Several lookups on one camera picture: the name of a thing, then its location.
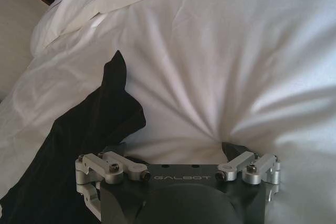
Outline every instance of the screw head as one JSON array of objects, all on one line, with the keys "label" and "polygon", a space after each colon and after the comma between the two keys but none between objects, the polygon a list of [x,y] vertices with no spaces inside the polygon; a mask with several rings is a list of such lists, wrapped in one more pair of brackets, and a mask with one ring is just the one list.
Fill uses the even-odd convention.
[{"label": "screw head", "polygon": [[257,172],[257,168],[254,165],[248,165],[248,166],[246,166],[246,170],[249,173],[255,173],[255,172]]},{"label": "screw head", "polygon": [[151,173],[148,170],[144,170],[141,174],[140,174],[140,180],[143,182],[147,182],[151,179]]},{"label": "screw head", "polygon": [[79,161],[79,162],[83,162],[83,157],[84,157],[84,155],[79,155],[79,156],[78,156],[78,161]]},{"label": "screw head", "polygon": [[119,165],[118,164],[112,164],[109,167],[109,170],[111,173],[116,173],[117,171],[119,171]]},{"label": "screw head", "polygon": [[216,172],[215,178],[216,178],[217,181],[225,182],[226,181],[226,174],[225,174],[225,172],[222,172],[221,170],[219,170],[218,172]]}]

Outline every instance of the black cloth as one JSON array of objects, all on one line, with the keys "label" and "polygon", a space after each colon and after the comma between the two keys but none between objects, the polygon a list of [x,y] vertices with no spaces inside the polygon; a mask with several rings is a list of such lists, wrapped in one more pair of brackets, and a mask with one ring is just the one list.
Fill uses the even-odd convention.
[{"label": "black cloth", "polygon": [[76,192],[75,160],[145,126],[125,83],[126,65],[117,51],[104,67],[101,87],[54,122],[27,171],[0,200],[0,223],[99,223]]}]

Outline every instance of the bed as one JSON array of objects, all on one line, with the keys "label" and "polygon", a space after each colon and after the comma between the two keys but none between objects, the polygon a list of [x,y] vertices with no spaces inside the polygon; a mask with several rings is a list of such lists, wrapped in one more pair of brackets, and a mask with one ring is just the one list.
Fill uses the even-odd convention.
[{"label": "bed", "polygon": [[334,223],[335,11],[336,0],[56,0],[0,104],[0,197],[120,50],[146,117],[127,155],[219,164],[221,142],[275,153],[267,223]]}]

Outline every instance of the silver metal bracket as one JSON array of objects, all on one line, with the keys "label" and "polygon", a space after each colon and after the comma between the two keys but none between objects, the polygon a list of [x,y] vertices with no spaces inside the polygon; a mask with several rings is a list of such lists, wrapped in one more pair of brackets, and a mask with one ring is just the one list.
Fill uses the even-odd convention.
[{"label": "silver metal bracket", "polygon": [[229,163],[218,165],[218,173],[216,178],[223,181],[234,181],[237,178],[237,173],[254,162],[255,154],[252,152],[244,152]]},{"label": "silver metal bracket", "polygon": [[[130,180],[145,182],[151,174],[146,165],[132,162],[117,153],[106,152],[98,156],[92,153],[80,155],[75,161],[75,167],[77,192],[83,195],[86,206],[101,221],[97,189],[100,189],[103,179],[108,184],[118,184],[123,181],[123,173],[126,173]],[[96,182],[95,187],[91,185],[92,182]]]},{"label": "silver metal bracket", "polygon": [[242,179],[250,185],[266,182],[266,202],[270,202],[279,191],[281,167],[278,157],[265,154],[258,158],[252,152],[244,152],[226,164],[218,165],[216,178],[219,181],[229,182],[237,178],[237,173],[242,172]]},{"label": "silver metal bracket", "polygon": [[251,185],[258,185],[261,180],[278,185],[280,184],[280,171],[278,158],[271,154],[265,154],[255,163],[243,169],[242,178],[244,182]]}]

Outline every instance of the wrinkled fabric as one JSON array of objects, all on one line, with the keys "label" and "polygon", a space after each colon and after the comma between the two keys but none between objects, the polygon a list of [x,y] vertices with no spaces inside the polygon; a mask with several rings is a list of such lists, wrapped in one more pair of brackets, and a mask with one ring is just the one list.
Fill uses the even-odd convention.
[{"label": "wrinkled fabric", "polygon": [[283,174],[267,223],[333,224],[335,3],[142,0],[38,47],[0,104],[0,197],[32,162],[53,121],[100,85],[102,66],[120,49],[125,88],[147,121],[124,140],[126,156],[220,164],[221,142],[274,153]]},{"label": "wrinkled fabric", "polygon": [[19,182],[0,200],[0,223],[100,223],[76,191],[75,160],[101,152],[145,126],[141,105],[125,92],[119,52],[101,87],[59,117]]}]

